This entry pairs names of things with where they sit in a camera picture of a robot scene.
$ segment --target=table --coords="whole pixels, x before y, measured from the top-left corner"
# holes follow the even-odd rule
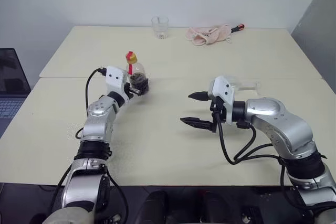
[[[75,26],[40,77],[88,77],[100,66],[125,68],[134,51],[150,78],[213,77],[320,79],[285,29],[252,29],[225,41],[194,46],[186,28],[171,28],[159,40],[148,27]]]
[[[194,129],[180,117],[211,118],[209,102],[188,94],[207,90],[212,78],[153,78],[150,92],[123,107],[114,124],[109,170],[120,185],[279,185],[280,166],[273,159],[228,164],[218,134]],[[243,91],[236,100],[259,96],[279,99],[312,127],[318,150],[336,175],[335,95],[321,79],[258,79],[260,93]],[[86,119],[85,78],[41,78],[0,139],[0,181],[55,185],[75,156],[74,138]],[[89,101],[105,93],[94,78]],[[251,130],[224,125],[233,157]],[[258,131],[255,145],[269,143]],[[275,154],[273,148],[260,153]]]

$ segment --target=laptop keyboard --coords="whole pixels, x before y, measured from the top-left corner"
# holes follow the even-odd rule
[[[0,100],[0,119],[12,119],[22,104],[23,101]]]

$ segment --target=clear drinking glass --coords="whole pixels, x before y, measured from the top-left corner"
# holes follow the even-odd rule
[[[156,38],[165,39],[168,36],[168,18],[165,16],[155,16],[152,18],[152,27]]]

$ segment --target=yellow bottle cap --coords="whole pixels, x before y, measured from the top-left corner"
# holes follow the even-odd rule
[[[133,53],[132,51],[129,51],[127,54],[126,54],[126,60],[127,60],[127,63],[128,64],[134,64],[138,61],[135,53]]]

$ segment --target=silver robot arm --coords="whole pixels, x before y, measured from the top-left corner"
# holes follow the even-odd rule
[[[286,167],[290,181],[304,202],[305,206],[301,209],[336,202],[336,183],[321,160],[322,155],[317,151],[310,126],[302,118],[288,112],[280,101],[273,98],[235,101],[234,89],[223,76],[212,81],[207,92],[196,92],[189,97],[201,101],[211,100],[210,110],[214,118],[213,122],[198,118],[181,119],[190,126],[216,132],[216,111],[217,116],[220,114],[221,122],[251,124],[266,134],[279,154],[279,162]],[[325,222],[328,218],[334,222]],[[336,223],[336,209],[326,208],[316,223]]]
[[[61,209],[43,223],[93,223],[95,214],[108,204],[110,179],[107,159],[112,154],[110,141],[113,122],[121,106],[133,97],[131,92],[138,93],[138,90],[127,83],[124,70],[107,67],[103,72],[108,94],[89,105],[80,146],[63,190]]]

